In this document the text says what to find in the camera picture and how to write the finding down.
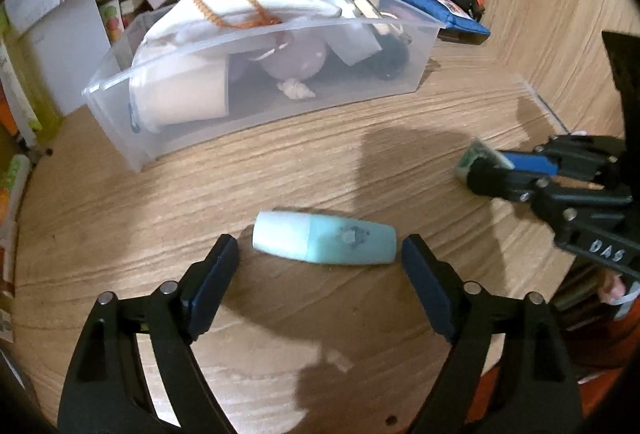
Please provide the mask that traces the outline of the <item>white paper receipt stand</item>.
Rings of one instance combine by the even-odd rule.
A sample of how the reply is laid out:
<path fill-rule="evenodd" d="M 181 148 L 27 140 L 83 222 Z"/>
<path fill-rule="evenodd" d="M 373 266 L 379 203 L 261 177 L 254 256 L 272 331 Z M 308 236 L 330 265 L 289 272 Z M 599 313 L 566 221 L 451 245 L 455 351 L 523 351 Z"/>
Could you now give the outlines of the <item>white paper receipt stand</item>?
<path fill-rule="evenodd" d="M 4 8 L 58 112 L 83 106 L 82 90 L 111 49 L 96 0 L 5 0 Z"/>

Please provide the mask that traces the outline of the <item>white round lidded jar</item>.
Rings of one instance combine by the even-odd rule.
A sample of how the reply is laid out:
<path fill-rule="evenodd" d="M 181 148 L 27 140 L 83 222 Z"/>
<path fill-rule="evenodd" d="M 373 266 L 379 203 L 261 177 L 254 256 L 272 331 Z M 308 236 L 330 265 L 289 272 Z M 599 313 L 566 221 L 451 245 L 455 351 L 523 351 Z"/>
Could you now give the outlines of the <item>white round lidded jar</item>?
<path fill-rule="evenodd" d="M 228 59 L 163 59 L 129 79 L 134 119 L 159 133 L 170 125 L 221 119 L 229 114 Z"/>

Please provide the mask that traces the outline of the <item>cream eraser block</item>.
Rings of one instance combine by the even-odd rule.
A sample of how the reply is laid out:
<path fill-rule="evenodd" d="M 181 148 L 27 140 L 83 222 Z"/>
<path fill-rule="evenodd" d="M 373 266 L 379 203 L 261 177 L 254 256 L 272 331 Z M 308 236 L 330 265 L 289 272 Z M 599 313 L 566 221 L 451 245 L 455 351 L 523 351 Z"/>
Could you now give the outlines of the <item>cream eraser block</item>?
<path fill-rule="evenodd" d="M 370 0 L 351 0 L 360 16 L 369 20 L 396 19 L 396 16 L 390 13 L 382 12 L 375 7 Z"/>

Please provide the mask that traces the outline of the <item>green small packet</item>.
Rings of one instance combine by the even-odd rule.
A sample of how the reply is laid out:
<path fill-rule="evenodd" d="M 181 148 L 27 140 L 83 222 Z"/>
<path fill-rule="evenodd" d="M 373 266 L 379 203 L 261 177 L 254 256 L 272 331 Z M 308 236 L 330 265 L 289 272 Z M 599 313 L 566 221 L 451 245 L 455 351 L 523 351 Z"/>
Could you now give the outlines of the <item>green small packet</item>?
<path fill-rule="evenodd" d="M 454 175 L 459 180 L 465 181 L 471 172 L 471 167 L 478 162 L 485 162 L 491 167 L 503 169 L 515 168 L 514 163 L 506 157 L 506 154 L 492 149 L 482 140 L 474 139 L 454 166 Z"/>

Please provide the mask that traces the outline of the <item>mint green highlighter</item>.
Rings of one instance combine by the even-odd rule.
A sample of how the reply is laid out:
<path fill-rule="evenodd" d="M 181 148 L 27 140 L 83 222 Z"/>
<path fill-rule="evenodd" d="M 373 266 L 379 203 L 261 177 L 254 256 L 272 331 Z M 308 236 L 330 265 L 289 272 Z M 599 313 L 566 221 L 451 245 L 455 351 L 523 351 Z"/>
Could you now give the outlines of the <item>mint green highlighter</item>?
<path fill-rule="evenodd" d="M 269 255 L 310 264 L 369 266 L 393 263 L 393 227 L 326 214 L 260 212 L 252 246 Z"/>

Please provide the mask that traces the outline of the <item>blue patterned pouch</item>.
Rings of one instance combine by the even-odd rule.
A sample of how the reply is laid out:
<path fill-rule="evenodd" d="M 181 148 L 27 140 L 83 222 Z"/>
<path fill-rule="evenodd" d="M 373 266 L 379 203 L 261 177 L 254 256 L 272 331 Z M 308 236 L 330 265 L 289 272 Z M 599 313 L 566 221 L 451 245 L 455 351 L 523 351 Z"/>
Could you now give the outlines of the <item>blue patterned pouch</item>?
<path fill-rule="evenodd" d="M 423 11 L 445 25 L 446 30 L 489 37 L 490 30 L 466 14 L 452 0 L 401 0 Z"/>

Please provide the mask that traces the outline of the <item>orange green tube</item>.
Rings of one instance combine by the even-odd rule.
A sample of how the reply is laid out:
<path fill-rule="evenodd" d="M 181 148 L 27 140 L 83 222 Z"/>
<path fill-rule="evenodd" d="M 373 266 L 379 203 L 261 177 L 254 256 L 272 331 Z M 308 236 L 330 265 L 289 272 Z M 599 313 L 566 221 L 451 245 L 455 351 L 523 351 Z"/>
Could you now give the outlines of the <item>orange green tube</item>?
<path fill-rule="evenodd" d="M 1 292 L 13 295 L 17 216 L 23 200 L 32 162 L 15 154 L 1 177 Z"/>

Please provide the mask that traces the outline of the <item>clear plastic storage bin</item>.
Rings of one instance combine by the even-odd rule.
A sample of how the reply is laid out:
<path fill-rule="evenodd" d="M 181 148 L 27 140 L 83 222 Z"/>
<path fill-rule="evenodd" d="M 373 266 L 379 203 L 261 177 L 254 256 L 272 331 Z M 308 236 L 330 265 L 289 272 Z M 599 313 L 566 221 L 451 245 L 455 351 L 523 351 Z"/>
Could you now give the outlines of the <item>clear plastic storage bin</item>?
<path fill-rule="evenodd" d="M 436 19 L 401 0 L 370 0 L 378 10 L 396 16 L 382 20 L 360 16 L 351 0 L 326 1 L 341 9 L 338 18 L 290 21 L 221 35 L 135 68 L 132 60 L 146 32 L 172 7 L 143 13 L 115 42 L 93 74 L 84 91 L 86 103 L 128 165 L 140 171 L 159 157 L 233 131 L 341 104 L 408 94 L 419 87 L 442 27 Z M 243 47 L 243 42 L 285 32 L 316 36 L 328 48 L 322 70 L 311 78 L 299 79 L 316 97 L 290 100 L 277 87 L 283 80 L 254 70 L 237 82 L 230 82 L 228 77 L 226 117 L 170 125 L 159 133 L 147 131 L 134 119 L 129 79 L 138 70 L 170 56 L 225 56 L 229 65 L 230 54 Z"/>

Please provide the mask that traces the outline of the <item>green yellow bottle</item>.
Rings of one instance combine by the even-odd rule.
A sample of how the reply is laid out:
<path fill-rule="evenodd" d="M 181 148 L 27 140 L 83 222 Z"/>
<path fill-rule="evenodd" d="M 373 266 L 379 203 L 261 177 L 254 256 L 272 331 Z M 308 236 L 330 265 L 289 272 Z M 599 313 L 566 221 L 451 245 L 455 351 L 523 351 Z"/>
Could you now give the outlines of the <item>green yellow bottle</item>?
<path fill-rule="evenodd" d="M 34 62 L 22 49 L 4 6 L 1 6 L 1 85 L 26 147 L 40 154 L 51 154 L 63 117 L 55 108 Z"/>

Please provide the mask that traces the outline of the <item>white cloth bag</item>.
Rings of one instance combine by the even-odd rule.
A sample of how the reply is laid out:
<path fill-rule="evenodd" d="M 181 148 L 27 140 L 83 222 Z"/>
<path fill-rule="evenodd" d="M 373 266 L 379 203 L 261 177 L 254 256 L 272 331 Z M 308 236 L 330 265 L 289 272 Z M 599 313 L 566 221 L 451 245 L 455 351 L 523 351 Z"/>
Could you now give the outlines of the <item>white cloth bag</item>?
<path fill-rule="evenodd" d="M 340 15 L 341 9 L 326 0 L 179 0 L 146 32 L 132 65 L 137 68 L 221 35 Z"/>

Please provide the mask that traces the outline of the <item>small seashell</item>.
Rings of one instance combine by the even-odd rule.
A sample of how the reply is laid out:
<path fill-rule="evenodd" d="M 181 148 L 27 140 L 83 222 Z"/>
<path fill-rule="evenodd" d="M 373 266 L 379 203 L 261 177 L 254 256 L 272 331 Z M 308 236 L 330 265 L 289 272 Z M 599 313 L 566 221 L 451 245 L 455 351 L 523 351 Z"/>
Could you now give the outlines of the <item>small seashell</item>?
<path fill-rule="evenodd" d="M 278 82 L 277 87 L 290 100 L 307 100 L 316 97 L 316 94 L 309 87 L 296 78 Z"/>

